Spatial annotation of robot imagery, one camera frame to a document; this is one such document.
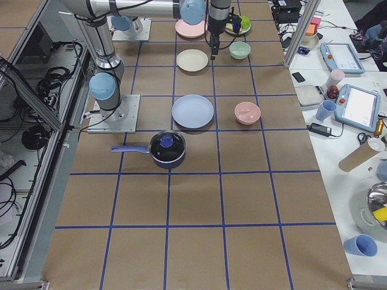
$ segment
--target person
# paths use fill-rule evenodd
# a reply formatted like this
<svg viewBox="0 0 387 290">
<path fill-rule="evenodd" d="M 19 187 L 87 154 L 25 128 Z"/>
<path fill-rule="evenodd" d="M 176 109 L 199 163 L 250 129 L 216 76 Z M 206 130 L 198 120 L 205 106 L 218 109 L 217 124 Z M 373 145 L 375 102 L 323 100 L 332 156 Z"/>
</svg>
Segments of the person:
<svg viewBox="0 0 387 290">
<path fill-rule="evenodd" d="M 364 40 L 375 39 L 382 26 L 381 21 L 387 21 L 387 0 L 383 0 L 376 4 L 376 6 L 369 11 L 363 18 L 355 21 L 358 32 L 363 35 Z M 387 37 L 381 42 L 382 51 L 380 58 L 375 59 L 375 63 L 380 71 L 387 71 Z"/>
<path fill-rule="evenodd" d="M 355 21 L 355 25 L 357 30 L 364 35 L 369 28 L 380 24 L 383 20 L 387 20 L 387 0 L 376 4 L 363 18 Z"/>
</svg>

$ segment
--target cream plate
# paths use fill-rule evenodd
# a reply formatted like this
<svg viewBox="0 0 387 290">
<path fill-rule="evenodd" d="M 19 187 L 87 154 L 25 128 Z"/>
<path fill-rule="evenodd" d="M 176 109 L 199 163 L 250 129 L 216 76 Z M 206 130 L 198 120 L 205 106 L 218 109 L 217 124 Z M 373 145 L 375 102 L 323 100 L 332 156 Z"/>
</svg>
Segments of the cream plate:
<svg viewBox="0 0 387 290">
<path fill-rule="evenodd" d="M 204 21 L 197 25 L 189 25 L 180 19 L 175 24 L 176 32 L 185 38 L 196 38 L 204 34 Z"/>
<path fill-rule="evenodd" d="M 178 54 L 176 62 L 185 71 L 199 71 L 206 67 L 208 57 L 200 50 L 184 50 Z"/>
<path fill-rule="evenodd" d="M 200 128 L 211 121 L 213 106 L 207 98 L 201 95 L 185 95 L 172 106 L 172 117 L 182 127 Z"/>
</svg>

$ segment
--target tablet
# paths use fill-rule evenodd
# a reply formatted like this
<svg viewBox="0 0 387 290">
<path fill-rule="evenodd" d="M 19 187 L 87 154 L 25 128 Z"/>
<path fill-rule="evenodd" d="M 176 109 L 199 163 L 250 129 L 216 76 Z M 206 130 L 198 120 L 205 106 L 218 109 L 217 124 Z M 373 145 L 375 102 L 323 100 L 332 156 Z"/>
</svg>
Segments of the tablet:
<svg viewBox="0 0 387 290">
<path fill-rule="evenodd" d="M 320 52 L 330 71 L 341 69 L 346 74 L 365 72 L 362 63 L 349 43 L 322 43 Z"/>
<path fill-rule="evenodd" d="M 374 132 L 378 120 L 380 96 L 352 85 L 341 88 L 334 112 L 339 122 Z"/>
</svg>

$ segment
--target pink plate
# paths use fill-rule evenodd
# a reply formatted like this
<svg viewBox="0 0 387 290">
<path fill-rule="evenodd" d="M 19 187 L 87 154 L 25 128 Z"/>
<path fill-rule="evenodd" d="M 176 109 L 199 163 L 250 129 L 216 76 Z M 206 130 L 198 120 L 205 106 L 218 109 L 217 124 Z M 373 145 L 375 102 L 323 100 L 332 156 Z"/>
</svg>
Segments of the pink plate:
<svg viewBox="0 0 387 290">
<path fill-rule="evenodd" d="M 182 19 L 176 22 L 176 32 L 186 38 L 196 38 L 204 34 L 204 21 L 201 21 L 197 25 L 189 25 Z"/>
<path fill-rule="evenodd" d="M 243 101 L 242 103 L 237 104 L 234 113 L 238 122 L 243 125 L 254 124 L 261 117 L 261 110 L 259 107 L 249 101 Z"/>
</svg>

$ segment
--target blue cup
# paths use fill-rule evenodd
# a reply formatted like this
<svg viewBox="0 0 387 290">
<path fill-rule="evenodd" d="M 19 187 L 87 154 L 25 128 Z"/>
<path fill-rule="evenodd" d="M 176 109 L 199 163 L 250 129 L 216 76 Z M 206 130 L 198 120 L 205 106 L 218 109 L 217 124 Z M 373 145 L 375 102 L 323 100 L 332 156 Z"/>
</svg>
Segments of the blue cup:
<svg viewBox="0 0 387 290">
<path fill-rule="evenodd" d="M 387 161 L 383 161 L 378 165 L 376 175 L 381 181 L 387 181 Z"/>
<path fill-rule="evenodd" d="M 344 249 L 348 254 L 358 256 L 375 256 L 377 245 L 373 238 L 366 234 L 360 234 L 344 242 Z"/>
<path fill-rule="evenodd" d="M 323 101 L 316 113 L 316 119 L 322 121 L 328 118 L 334 111 L 336 111 L 336 103 L 331 100 Z"/>
</svg>

